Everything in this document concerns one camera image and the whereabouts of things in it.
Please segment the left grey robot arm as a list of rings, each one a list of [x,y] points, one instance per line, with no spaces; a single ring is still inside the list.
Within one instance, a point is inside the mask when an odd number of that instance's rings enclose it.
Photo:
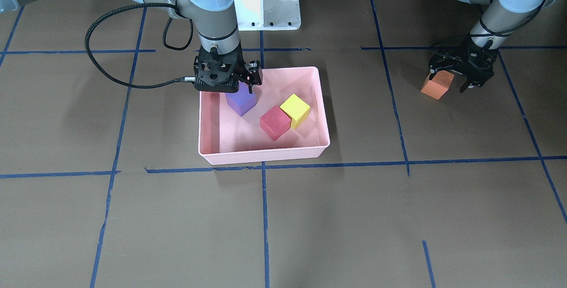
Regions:
[[[444,71],[461,74],[466,81],[460,92],[483,86],[493,77],[497,51],[516,30],[530,23],[541,9],[557,0],[458,0],[468,4],[485,5],[485,10],[459,46],[448,51],[441,48],[429,61],[429,80]]]

